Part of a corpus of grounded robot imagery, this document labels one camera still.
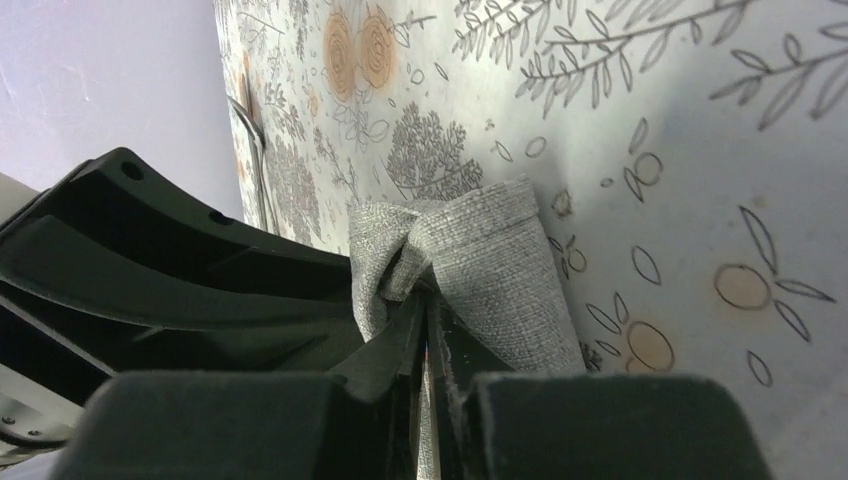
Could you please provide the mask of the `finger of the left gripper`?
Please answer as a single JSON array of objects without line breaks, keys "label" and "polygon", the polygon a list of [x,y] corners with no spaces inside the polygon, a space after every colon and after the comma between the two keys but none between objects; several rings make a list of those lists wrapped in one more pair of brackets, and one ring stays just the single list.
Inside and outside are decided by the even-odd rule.
[{"label": "finger of the left gripper", "polygon": [[125,371],[324,371],[363,343],[342,255],[229,218],[133,151],[1,223],[1,362],[82,404]]}]

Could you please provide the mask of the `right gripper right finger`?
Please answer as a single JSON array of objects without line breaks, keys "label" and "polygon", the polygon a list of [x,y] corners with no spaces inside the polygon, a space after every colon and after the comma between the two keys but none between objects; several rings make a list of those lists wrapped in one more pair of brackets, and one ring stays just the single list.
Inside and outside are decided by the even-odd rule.
[{"label": "right gripper right finger", "polygon": [[698,377],[518,373],[427,312],[438,479],[768,479],[737,402]]}]

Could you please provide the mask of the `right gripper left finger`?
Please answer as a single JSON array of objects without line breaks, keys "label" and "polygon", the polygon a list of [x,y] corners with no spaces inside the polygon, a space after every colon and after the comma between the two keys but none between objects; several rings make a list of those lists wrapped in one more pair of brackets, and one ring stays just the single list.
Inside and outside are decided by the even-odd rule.
[{"label": "right gripper left finger", "polygon": [[326,372],[148,371],[88,404],[55,479],[412,479],[426,298]]}]

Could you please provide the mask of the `grey cloth napkin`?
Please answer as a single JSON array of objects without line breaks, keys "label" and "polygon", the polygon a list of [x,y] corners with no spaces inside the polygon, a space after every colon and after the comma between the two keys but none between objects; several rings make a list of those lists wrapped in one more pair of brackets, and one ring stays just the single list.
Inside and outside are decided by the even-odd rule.
[{"label": "grey cloth napkin", "polygon": [[519,371],[586,367],[539,218],[521,176],[449,201],[369,201],[349,212],[352,306],[364,340],[387,305],[430,282],[481,343]]}]

